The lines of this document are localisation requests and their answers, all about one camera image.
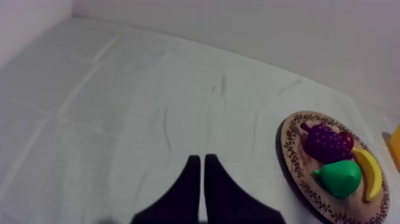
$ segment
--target white wall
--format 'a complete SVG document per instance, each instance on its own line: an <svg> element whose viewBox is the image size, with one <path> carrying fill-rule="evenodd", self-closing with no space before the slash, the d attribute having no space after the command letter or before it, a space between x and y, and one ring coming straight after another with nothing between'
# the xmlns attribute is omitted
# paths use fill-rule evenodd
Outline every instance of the white wall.
<svg viewBox="0 0 400 224"><path fill-rule="evenodd" d="M71 13L72 0L0 0L0 67Z"/></svg>
<svg viewBox="0 0 400 224"><path fill-rule="evenodd" d="M75 0L74 12L236 52L400 114L399 0Z"/></svg>

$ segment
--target wooden plate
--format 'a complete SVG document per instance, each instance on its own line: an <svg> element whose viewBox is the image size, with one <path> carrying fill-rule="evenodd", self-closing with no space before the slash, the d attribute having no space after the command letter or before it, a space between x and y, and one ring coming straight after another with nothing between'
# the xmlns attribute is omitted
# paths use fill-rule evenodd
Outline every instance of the wooden plate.
<svg viewBox="0 0 400 224"><path fill-rule="evenodd" d="M384 174L382 173L382 189L371 202L366 202L364 199L364 178L357 190L349 197L340 200L331 196L311 176L311 172L320 169L323 164L308 156L303 150L301 142L307 137L307 132L300 128L303 122L306 122L308 126L322 122L336 132L347 131L353 135L355 147L369 152L370 150L347 127L327 115L313 111L300 111L290 115L280 128L280 148L290 176L304 198L318 213L333 223L383 223L389 210L389 189Z"/></svg>

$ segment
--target orange object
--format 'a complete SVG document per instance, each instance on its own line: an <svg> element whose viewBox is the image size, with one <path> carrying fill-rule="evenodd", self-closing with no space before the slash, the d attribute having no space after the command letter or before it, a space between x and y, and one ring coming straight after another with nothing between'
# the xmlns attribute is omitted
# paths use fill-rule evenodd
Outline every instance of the orange object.
<svg viewBox="0 0 400 224"><path fill-rule="evenodd" d="M392 147L394 156L396 157L393 159L397 160L397 163L400 164L400 125L397 126L396 130L390 137L390 146Z"/></svg>

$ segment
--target yellow object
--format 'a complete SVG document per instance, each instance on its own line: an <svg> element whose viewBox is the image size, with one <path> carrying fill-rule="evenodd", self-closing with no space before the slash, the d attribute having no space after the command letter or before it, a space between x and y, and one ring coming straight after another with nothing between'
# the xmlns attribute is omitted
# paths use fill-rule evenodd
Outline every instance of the yellow object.
<svg viewBox="0 0 400 224"><path fill-rule="evenodd" d="M356 161L361 166L367 179L367 191L365 199L371 201L382 187L382 171L376 159L367 150L353 148L352 153Z"/></svg>
<svg viewBox="0 0 400 224"><path fill-rule="evenodd" d="M400 164L400 125L397 126L396 130L393 132L392 136L390 137L390 146L393 149L394 160L397 160L397 163Z"/></svg>

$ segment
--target green pear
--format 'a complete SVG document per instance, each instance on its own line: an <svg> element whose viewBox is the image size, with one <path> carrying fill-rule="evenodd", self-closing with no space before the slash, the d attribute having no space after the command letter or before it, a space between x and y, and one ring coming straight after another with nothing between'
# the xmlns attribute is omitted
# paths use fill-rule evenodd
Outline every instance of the green pear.
<svg viewBox="0 0 400 224"><path fill-rule="evenodd" d="M313 175L322 182L330 194L343 199L358 188L362 174L360 167L354 161L342 160L315 170Z"/></svg>

